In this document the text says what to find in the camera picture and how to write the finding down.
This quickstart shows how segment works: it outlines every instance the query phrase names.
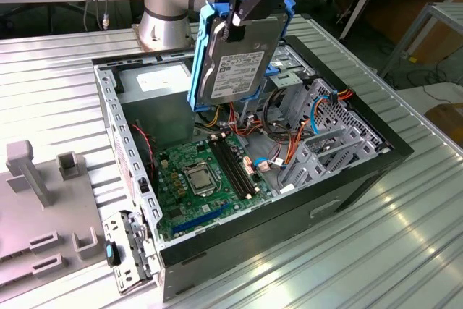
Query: cpu socket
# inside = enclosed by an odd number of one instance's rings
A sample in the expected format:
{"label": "cpu socket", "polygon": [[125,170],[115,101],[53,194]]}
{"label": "cpu socket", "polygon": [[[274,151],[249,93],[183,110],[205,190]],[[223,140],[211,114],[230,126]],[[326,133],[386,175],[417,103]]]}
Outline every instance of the cpu socket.
{"label": "cpu socket", "polygon": [[211,195],[217,188],[217,182],[211,173],[211,168],[205,162],[194,164],[184,169],[184,174],[193,193],[202,197]]}

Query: aluminum table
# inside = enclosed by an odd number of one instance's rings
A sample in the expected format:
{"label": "aluminum table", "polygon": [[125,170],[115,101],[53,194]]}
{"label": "aluminum table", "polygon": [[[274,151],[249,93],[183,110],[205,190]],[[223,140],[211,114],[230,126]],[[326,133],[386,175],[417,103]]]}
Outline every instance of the aluminum table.
{"label": "aluminum table", "polygon": [[[386,74],[391,71],[395,65],[397,59],[400,57],[403,50],[407,47],[410,41],[417,35],[418,30],[429,21],[429,23],[441,21],[448,25],[451,29],[455,30],[460,35],[463,35],[463,3],[429,3],[412,23],[408,31],[404,34],[400,42],[396,45],[396,48],[392,51],[392,54],[388,58],[388,61],[384,68],[380,71],[380,76],[385,77]],[[426,35],[425,29],[418,35],[417,39],[421,35]]]}
{"label": "aluminum table", "polygon": [[[101,262],[2,308],[460,308],[462,150],[317,23],[295,17],[288,34],[413,147],[404,164],[351,208],[171,302],[153,284],[119,296]],[[101,218],[128,208],[90,60],[141,52],[134,32],[1,41],[0,52],[1,169],[13,139],[27,137],[35,161],[74,150],[87,160]]]}

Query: motherboard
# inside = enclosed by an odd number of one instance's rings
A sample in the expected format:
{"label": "motherboard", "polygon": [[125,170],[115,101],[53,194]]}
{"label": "motherboard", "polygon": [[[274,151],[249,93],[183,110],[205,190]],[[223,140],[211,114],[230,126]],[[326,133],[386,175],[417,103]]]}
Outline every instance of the motherboard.
{"label": "motherboard", "polygon": [[236,135],[179,145],[155,157],[163,209],[158,231],[166,241],[271,196],[261,174],[244,165],[247,154]]}

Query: open computer tower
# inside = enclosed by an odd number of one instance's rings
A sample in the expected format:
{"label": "open computer tower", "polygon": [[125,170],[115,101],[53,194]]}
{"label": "open computer tower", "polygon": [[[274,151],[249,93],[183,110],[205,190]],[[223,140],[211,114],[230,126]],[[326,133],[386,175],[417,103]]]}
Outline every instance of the open computer tower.
{"label": "open computer tower", "polygon": [[[93,62],[116,164],[133,202],[103,223],[122,294],[156,281],[169,300],[351,206],[412,153],[358,96],[337,99],[348,86],[288,37],[271,60],[279,73],[231,112],[238,123],[251,119],[252,127],[265,119],[290,132],[310,120],[317,132],[307,128],[288,164],[263,168],[260,158],[277,151],[284,157],[289,144],[265,131],[200,132],[204,115],[187,102],[193,55]],[[322,96],[334,100],[320,103],[315,115]]]}

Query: green circuit board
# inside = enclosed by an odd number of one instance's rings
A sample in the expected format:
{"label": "green circuit board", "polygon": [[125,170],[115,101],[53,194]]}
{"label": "green circuit board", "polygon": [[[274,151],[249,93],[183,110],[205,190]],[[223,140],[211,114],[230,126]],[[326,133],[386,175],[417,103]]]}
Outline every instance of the green circuit board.
{"label": "green circuit board", "polygon": [[[242,157],[246,156],[246,153],[236,135],[228,136],[226,143],[234,149],[237,154],[236,161],[244,168]],[[258,192],[251,199],[239,199],[206,140],[168,148],[155,153],[155,157],[160,164],[158,202],[163,211],[158,231],[166,241],[207,226],[214,219],[222,219],[262,203],[271,195],[263,177],[257,173],[250,177],[250,182],[258,188]],[[213,192],[205,197],[195,194],[192,176],[187,177],[188,171],[197,167],[206,168],[213,176],[211,181],[216,186]],[[205,179],[203,173],[197,174],[197,181],[193,185],[206,186],[209,180]],[[209,219],[214,212],[217,216]],[[201,216],[205,219],[203,223],[175,232],[176,227]]]}

